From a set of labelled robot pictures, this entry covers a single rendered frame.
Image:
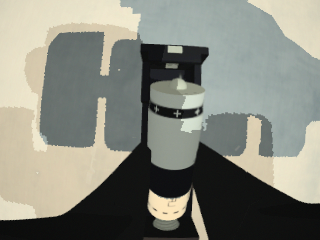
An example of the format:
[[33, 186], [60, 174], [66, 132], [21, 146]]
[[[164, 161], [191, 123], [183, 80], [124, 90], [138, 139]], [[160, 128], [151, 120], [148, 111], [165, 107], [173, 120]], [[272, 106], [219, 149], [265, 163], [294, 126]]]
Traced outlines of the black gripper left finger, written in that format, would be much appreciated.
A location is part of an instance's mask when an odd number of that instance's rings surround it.
[[108, 179], [64, 215], [1, 220], [0, 240], [143, 240], [151, 149], [143, 140]]

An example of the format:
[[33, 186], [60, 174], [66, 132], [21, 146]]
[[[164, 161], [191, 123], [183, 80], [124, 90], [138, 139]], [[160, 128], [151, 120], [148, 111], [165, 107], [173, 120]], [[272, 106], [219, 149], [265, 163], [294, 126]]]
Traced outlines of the pale green and black battery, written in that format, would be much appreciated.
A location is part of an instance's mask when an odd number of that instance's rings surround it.
[[151, 84], [148, 148], [151, 185], [148, 211], [161, 220], [185, 212], [191, 193], [193, 164], [204, 119], [204, 87], [175, 77]]

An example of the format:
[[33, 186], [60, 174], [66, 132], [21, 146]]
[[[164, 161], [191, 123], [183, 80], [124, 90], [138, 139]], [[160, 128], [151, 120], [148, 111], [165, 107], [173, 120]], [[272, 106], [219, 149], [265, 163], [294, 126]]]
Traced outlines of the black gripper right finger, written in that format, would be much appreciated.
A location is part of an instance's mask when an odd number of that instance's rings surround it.
[[320, 240], [320, 203], [303, 203], [199, 144], [195, 189], [209, 240]]

